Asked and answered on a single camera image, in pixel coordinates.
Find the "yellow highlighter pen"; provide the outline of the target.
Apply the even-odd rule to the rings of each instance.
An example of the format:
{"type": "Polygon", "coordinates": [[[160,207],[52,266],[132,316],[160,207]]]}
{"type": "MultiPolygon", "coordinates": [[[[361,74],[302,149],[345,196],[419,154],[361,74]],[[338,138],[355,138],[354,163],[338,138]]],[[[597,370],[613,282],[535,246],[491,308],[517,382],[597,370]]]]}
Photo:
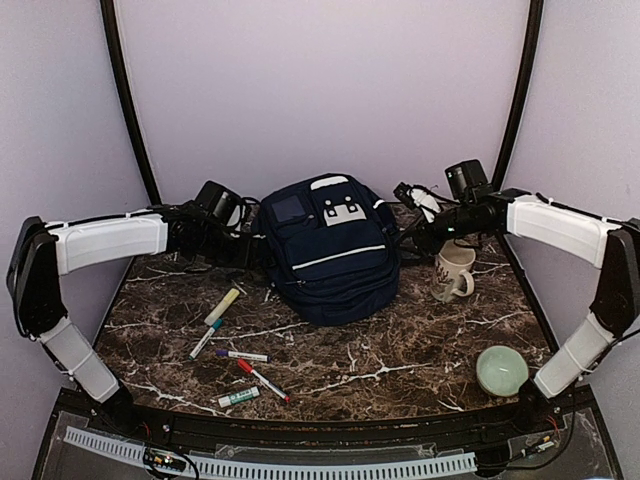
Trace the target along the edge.
{"type": "Polygon", "coordinates": [[[240,291],[236,288],[231,288],[222,300],[213,308],[213,310],[207,315],[204,322],[207,326],[212,326],[231,306],[231,304],[239,296],[240,291]]]}

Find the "teal capped white marker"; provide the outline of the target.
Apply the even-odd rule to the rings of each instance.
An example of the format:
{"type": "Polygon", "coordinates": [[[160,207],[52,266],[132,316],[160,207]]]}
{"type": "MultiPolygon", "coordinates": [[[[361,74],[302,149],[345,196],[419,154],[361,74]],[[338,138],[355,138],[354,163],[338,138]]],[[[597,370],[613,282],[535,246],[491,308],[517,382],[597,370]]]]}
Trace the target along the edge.
{"type": "Polygon", "coordinates": [[[195,360],[197,358],[197,356],[200,354],[202,349],[206,346],[206,344],[210,341],[210,339],[213,337],[213,335],[220,328],[220,325],[222,324],[222,322],[223,322],[223,319],[222,318],[218,318],[209,327],[209,329],[206,331],[206,333],[202,336],[202,338],[198,341],[196,346],[191,350],[190,354],[188,355],[188,359],[190,361],[193,361],[193,360],[195,360]]]}

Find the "navy blue student backpack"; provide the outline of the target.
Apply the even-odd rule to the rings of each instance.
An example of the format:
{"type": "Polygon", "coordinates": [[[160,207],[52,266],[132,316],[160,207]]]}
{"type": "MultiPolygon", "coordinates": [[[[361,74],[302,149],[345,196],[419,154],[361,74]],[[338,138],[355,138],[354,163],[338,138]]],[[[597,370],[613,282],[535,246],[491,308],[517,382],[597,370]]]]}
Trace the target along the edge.
{"type": "Polygon", "coordinates": [[[327,173],[264,197],[251,225],[282,301],[320,327],[365,319],[396,297],[398,225],[389,205],[344,173],[327,173]]]}

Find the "purple capped white marker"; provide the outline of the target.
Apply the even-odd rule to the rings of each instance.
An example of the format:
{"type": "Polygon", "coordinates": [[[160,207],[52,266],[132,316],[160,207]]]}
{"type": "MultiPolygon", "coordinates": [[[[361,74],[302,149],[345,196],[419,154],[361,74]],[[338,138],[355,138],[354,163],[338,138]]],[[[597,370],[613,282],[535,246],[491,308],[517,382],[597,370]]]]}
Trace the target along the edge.
{"type": "Polygon", "coordinates": [[[269,355],[232,351],[232,350],[225,350],[225,349],[216,349],[215,355],[218,357],[242,359],[242,360],[254,361],[254,362],[262,362],[262,363],[271,362],[271,357],[269,355]]]}

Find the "red capped white marker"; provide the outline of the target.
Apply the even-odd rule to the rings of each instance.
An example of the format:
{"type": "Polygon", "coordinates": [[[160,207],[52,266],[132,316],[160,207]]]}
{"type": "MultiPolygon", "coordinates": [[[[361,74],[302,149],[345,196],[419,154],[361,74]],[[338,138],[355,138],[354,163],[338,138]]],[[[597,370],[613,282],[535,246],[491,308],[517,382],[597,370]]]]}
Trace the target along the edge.
{"type": "Polygon", "coordinates": [[[254,376],[263,386],[270,389],[273,393],[275,393],[279,398],[281,398],[285,403],[290,402],[290,396],[281,390],[278,386],[272,383],[269,379],[264,377],[261,373],[259,373],[255,368],[253,368],[246,360],[238,359],[238,366],[245,371],[246,373],[254,376]]]}

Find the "green white glue stick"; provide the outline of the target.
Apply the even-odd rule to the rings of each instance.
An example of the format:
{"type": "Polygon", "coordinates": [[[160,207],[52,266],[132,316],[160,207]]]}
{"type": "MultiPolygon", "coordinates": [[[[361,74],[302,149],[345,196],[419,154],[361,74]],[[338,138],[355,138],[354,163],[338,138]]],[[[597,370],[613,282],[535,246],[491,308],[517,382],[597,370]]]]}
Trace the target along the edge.
{"type": "Polygon", "coordinates": [[[258,387],[251,387],[233,394],[225,395],[218,399],[218,404],[221,408],[230,407],[239,403],[243,403],[260,396],[258,387]]]}

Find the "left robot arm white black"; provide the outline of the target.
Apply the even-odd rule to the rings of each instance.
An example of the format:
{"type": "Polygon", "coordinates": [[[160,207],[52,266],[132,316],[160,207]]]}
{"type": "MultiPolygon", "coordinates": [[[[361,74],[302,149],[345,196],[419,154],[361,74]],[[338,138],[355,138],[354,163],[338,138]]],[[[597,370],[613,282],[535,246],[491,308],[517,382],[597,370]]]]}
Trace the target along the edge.
{"type": "Polygon", "coordinates": [[[259,237],[244,231],[250,202],[213,181],[195,199],[68,222],[27,218],[6,276],[19,334],[40,343],[94,401],[120,436],[141,427],[126,388],[71,322],[60,279],[75,270],[142,255],[178,253],[223,268],[247,268],[259,237]]]}

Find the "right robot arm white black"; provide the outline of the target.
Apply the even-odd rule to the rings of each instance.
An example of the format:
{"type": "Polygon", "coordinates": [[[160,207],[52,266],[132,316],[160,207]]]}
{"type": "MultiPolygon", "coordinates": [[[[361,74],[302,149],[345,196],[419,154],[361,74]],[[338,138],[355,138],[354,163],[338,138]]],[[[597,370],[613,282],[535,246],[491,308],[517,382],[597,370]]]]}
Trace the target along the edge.
{"type": "Polygon", "coordinates": [[[613,346],[634,335],[639,221],[598,216],[517,188],[497,190],[476,159],[447,168],[445,176],[451,199],[421,185],[397,186],[394,191],[398,200],[423,215],[410,230],[418,249],[437,254],[448,240],[500,232],[567,252],[600,272],[585,320],[531,381],[539,396],[528,396],[511,410],[511,426],[530,434],[549,416],[544,398],[558,396],[613,346]]]}

